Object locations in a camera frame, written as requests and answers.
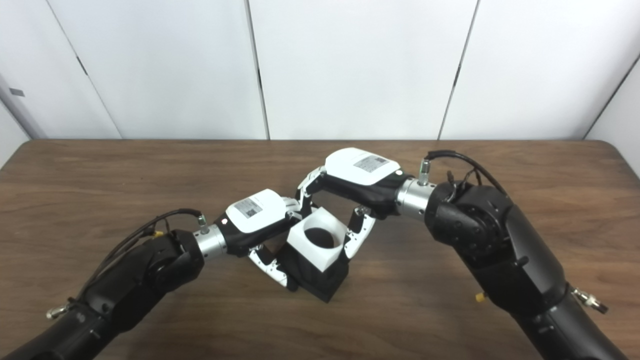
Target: label sticker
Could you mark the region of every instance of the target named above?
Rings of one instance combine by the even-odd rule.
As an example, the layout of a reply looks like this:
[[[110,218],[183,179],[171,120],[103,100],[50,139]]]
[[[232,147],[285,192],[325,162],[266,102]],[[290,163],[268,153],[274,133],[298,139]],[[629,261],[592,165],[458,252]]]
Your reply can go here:
[[[255,214],[262,211],[262,208],[255,203],[255,201],[251,200],[251,198],[246,198],[245,200],[239,201],[236,205],[234,205],[238,211],[240,211],[244,217],[251,218]]]
[[[385,158],[381,158],[379,156],[376,155],[369,155],[366,158],[358,161],[357,163],[353,164],[353,166],[357,167],[357,168],[361,168],[362,170],[366,171],[366,172],[374,172],[376,171],[378,168],[380,168],[382,165],[388,163],[389,160],[385,159]]]

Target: black cable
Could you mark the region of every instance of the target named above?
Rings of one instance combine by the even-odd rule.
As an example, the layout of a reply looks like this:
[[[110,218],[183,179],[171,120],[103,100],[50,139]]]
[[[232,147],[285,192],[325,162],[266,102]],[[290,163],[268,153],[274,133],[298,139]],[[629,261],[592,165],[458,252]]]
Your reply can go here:
[[[98,278],[98,276],[104,271],[104,269],[106,269],[110,264],[112,264],[112,262],[114,262],[115,259],[120,257],[125,252],[127,252],[131,247],[133,247],[133,245],[135,245],[138,242],[138,240],[140,240],[140,238],[152,235],[152,233],[148,234],[148,230],[150,228],[151,229],[155,229],[156,224],[159,221],[166,220],[166,218],[174,216],[174,215],[178,215],[178,214],[192,215],[192,216],[197,217],[197,218],[202,216],[202,212],[200,212],[198,210],[194,210],[194,209],[176,209],[176,210],[173,210],[173,211],[169,211],[168,213],[164,213],[162,215],[159,215],[155,219],[153,219],[153,220],[147,222],[146,224],[142,225],[137,230],[135,230],[133,233],[128,235],[124,240],[122,240],[120,243],[118,243],[118,245],[116,245],[113,248],[113,250],[111,250],[109,252],[109,254],[107,254],[107,256],[102,260],[102,262],[100,262],[100,265],[98,265],[98,267],[95,269],[93,274],[89,277],[89,279],[85,282],[83,287],[80,289],[80,292],[78,293],[78,296],[76,298],[77,299],[81,299],[82,296],[84,295],[84,291],[87,289],[87,287],[89,287],[89,285],[91,285]]]
[[[500,185],[498,180],[496,180],[490,173],[487,171],[482,165],[480,165],[476,160],[469,158],[467,155],[460,154],[459,152],[453,150],[435,150],[429,151],[427,156],[424,157],[425,160],[433,160],[437,158],[456,158],[460,159],[468,164],[471,164],[474,168],[476,168],[487,180],[496,188],[498,191],[503,193],[506,197],[509,197],[507,191]]]

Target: wood grain surface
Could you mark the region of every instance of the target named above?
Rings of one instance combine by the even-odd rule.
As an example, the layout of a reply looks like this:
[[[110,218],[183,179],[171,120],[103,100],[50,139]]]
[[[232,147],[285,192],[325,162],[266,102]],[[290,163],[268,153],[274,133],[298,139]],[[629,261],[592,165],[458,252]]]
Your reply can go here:
[[[190,207],[210,219],[264,188],[293,196],[331,152],[356,146],[415,172],[429,149],[483,164],[564,266],[611,310],[589,314],[640,357],[640,181],[603,142],[37,140],[0,170],[0,356],[50,323],[140,224]],[[464,164],[438,161],[432,181]],[[343,221],[353,203],[314,198]],[[174,227],[195,230],[190,219]],[[225,256],[164,300],[101,359],[539,359],[449,247],[407,218],[378,222],[329,304]]]

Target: white wall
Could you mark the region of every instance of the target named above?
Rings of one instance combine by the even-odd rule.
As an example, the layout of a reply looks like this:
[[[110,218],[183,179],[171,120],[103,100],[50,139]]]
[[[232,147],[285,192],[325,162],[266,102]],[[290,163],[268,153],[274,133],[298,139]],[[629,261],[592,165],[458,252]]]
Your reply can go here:
[[[640,65],[631,70],[587,139],[615,146],[640,176]]]
[[[243,1],[49,1],[124,138],[266,138]]]
[[[640,53],[639,19],[637,0],[482,0],[442,138],[582,138]]]
[[[27,140],[27,135],[0,101],[0,168]]]
[[[264,139],[256,56],[274,139],[581,138],[640,53],[636,0],[247,0],[257,53],[243,0],[49,2],[0,0],[35,137]]]
[[[476,0],[250,0],[274,139],[435,139]]]
[[[46,0],[0,0],[0,98],[33,136],[120,138]]]

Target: metal fitting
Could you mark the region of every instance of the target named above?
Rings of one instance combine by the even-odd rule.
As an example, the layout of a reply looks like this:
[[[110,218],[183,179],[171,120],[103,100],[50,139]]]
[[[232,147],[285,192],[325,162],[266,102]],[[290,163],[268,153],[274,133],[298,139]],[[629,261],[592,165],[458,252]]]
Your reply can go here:
[[[47,319],[57,319],[60,315],[64,315],[69,311],[68,305],[62,305],[47,310]]]
[[[204,214],[198,217],[198,225],[200,226],[200,234],[208,234],[209,226],[207,226],[207,219],[204,217]]]
[[[573,296],[575,296],[575,298],[578,299],[578,301],[582,305],[589,306],[592,309],[596,309],[598,312],[602,314],[606,314],[607,311],[609,310],[609,308],[605,306],[603,303],[601,303],[598,299],[596,299],[595,296],[593,296],[592,294],[586,291],[582,291],[578,288],[573,288],[571,290],[571,294],[573,294]]]
[[[429,171],[431,170],[431,161],[422,159],[420,163],[420,173],[418,174],[418,185],[427,186],[429,184]]]

